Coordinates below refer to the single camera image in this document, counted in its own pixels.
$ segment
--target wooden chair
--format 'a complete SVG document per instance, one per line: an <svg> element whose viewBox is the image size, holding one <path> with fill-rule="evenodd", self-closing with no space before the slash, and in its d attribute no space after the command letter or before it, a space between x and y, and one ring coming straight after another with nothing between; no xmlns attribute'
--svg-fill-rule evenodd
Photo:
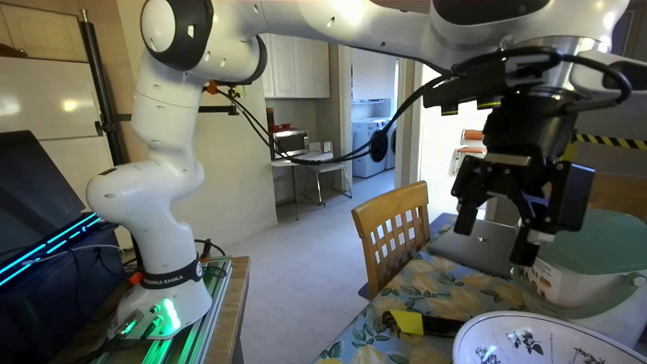
<svg viewBox="0 0 647 364"><path fill-rule="evenodd" d="M428 243L427 181L414 181L380 195L352 211L364 244L368 291L378 291Z"/></svg>

